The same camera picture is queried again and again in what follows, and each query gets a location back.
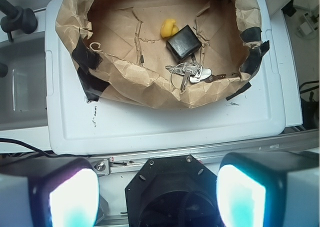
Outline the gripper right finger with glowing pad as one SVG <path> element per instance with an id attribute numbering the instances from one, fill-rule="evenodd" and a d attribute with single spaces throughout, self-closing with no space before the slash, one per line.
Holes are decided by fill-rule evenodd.
<path id="1" fill-rule="evenodd" d="M 216 198 L 227 227 L 318 227 L 320 155 L 230 152 L 220 163 Z"/>

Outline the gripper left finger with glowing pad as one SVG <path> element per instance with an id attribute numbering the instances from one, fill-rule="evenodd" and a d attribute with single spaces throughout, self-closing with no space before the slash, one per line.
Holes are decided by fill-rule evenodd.
<path id="1" fill-rule="evenodd" d="M 2 227 L 92 227 L 99 180 L 83 157 L 23 158 L 0 164 Z"/>

